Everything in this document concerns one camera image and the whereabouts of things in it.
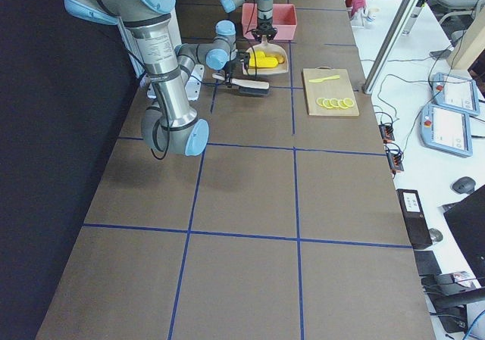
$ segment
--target power strip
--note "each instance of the power strip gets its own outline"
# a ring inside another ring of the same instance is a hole
[[[402,166],[402,162],[397,159],[398,155],[393,154],[391,151],[386,152],[387,163],[389,164],[389,168],[393,174],[403,172],[404,167]]]
[[[392,131],[390,132],[390,126],[386,124],[379,124],[379,132],[380,137],[382,138],[382,142],[394,142],[394,133]]]

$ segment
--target metal pole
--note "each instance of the metal pole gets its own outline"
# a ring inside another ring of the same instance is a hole
[[[365,84],[362,87],[365,94],[372,94],[372,89],[374,88],[374,85],[387,62],[389,54],[393,50],[394,44],[401,36],[402,30],[408,22],[416,3],[418,3],[418,0],[402,0],[396,16],[394,17],[393,23],[387,32],[386,38],[384,39],[382,47],[377,54],[376,61],[372,65],[368,78],[365,80]]]

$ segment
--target computer mouse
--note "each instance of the computer mouse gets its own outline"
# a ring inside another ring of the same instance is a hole
[[[459,194],[471,194],[473,191],[475,191],[475,180],[472,179],[471,177],[462,177],[461,179],[458,179],[453,185],[452,189],[454,192],[457,192]]]

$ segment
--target dark wall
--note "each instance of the dark wall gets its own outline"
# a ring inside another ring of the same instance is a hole
[[[135,93],[116,27],[0,0],[0,339],[35,338]]]

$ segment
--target label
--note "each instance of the label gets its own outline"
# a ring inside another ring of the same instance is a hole
[[[404,198],[404,202],[406,205],[406,210],[409,213],[420,213],[419,204],[418,204],[418,197],[416,194],[410,192],[403,192],[402,197]]]
[[[164,60],[175,58],[168,33],[153,39],[137,39],[136,42],[146,64],[161,64]]]

